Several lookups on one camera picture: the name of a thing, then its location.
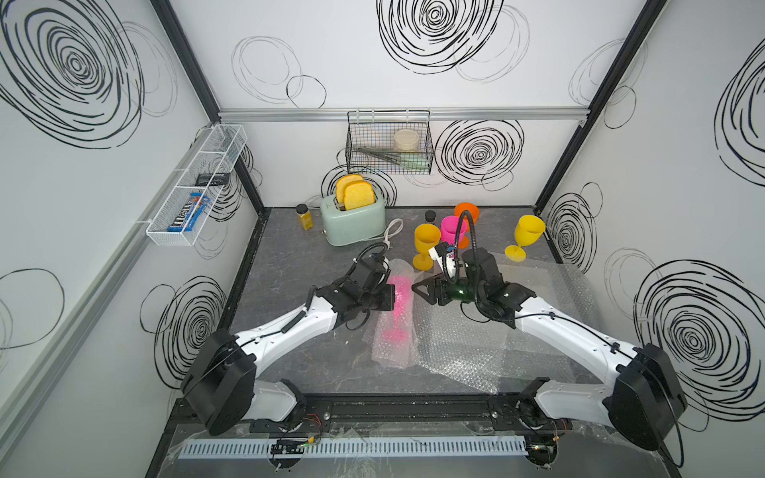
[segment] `clear bubble wrap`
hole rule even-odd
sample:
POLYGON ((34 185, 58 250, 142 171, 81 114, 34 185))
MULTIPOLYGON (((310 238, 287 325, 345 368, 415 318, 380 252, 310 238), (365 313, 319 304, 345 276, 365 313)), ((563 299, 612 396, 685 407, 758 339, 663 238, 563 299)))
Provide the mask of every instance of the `clear bubble wrap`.
POLYGON ((388 284, 396 287, 392 311, 379 313, 375 327, 365 331, 362 340, 372 344, 372 360, 382 366, 406 369, 419 361, 417 335, 412 324, 414 269, 401 259, 389 262, 388 284))
MULTIPOLYGON (((505 281, 530 288, 554 307, 598 328, 589 281, 572 265, 527 259, 518 264, 494 254, 505 281)), ((427 277, 422 274, 415 282, 427 277)), ((439 307, 415 297, 412 314, 420 365, 477 390, 518 392, 524 382, 546 376, 560 382, 597 383, 586 369, 542 340, 486 318, 474 304, 439 307)))

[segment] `wire basket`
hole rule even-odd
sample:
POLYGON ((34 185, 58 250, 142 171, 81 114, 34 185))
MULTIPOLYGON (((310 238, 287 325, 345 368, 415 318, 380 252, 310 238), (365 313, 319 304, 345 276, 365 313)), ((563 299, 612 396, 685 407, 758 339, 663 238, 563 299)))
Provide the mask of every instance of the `wire basket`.
POLYGON ((219 124, 212 127, 201 149, 184 169, 149 224, 146 235, 158 246, 193 246, 225 187, 215 184, 213 178, 228 174, 228 180, 232 180, 230 175, 235 174, 234 164, 246 142, 247 134, 241 125, 219 124), (198 198, 199 207, 197 203, 189 205, 194 197, 198 198), (182 220, 178 223, 184 208, 188 212, 185 216, 181 215, 182 220))
POLYGON ((427 109, 356 110, 348 112, 345 160, 348 170, 370 167, 387 174, 430 174, 435 156, 427 109), (411 129, 418 135, 412 148, 397 147, 394 135, 411 129))

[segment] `black wire basket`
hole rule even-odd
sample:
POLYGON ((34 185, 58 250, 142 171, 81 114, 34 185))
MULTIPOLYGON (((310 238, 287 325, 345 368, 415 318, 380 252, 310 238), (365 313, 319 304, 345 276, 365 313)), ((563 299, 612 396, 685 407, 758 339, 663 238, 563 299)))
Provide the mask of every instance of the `black wire basket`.
POLYGON ((368 167, 387 174, 430 174, 435 151, 427 109, 357 110, 347 116, 345 160, 349 171, 368 167), (396 143, 396 132, 403 129, 417 133, 414 145, 396 143))

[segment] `pink cup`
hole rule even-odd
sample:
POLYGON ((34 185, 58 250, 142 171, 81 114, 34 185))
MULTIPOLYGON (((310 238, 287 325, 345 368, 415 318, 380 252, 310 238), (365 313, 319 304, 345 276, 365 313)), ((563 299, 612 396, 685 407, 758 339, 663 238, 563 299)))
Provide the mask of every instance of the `pink cup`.
MULTIPOLYGON (((447 216, 441 221, 441 241, 446 241, 449 244, 454 244, 454 235, 457 233, 457 221, 460 218, 457 216, 447 216)), ((462 227, 460 228, 460 241, 465 237, 467 232, 467 221, 462 220, 462 227)))

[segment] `white cable tray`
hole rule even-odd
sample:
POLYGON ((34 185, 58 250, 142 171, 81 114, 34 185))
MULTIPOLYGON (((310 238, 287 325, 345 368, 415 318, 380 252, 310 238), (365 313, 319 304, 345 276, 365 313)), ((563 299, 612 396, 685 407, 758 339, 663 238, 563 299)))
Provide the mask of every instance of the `white cable tray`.
MULTIPOLYGON (((196 438, 187 440, 179 459, 267 458, 276 438, 196 438)), ((525 456, 520 435, 483 437, 324 437, 305 448, 303 458, 497 457, 525 456)))
POLYGON ((218 201, 220 191, 225 185, 211 186, 215 174, 235 174, 234 164, 239 159, 247 142, 247 134, 241 125, 215 125, 205 139, 202 148, 194 155, 188 167, 159 208, 154 219, 146 229, 146 235, 157 246, 193 246, 204 227, 210 211, 218 201), (198 184, 200 174, 212 174, 205 184, 198 184), (193 219, 194 211, 189 210, 184 220, 176 224, 178 231, 168 231, 189 201, 192 193, 198 193, 203 199, 203 209, 193 219))

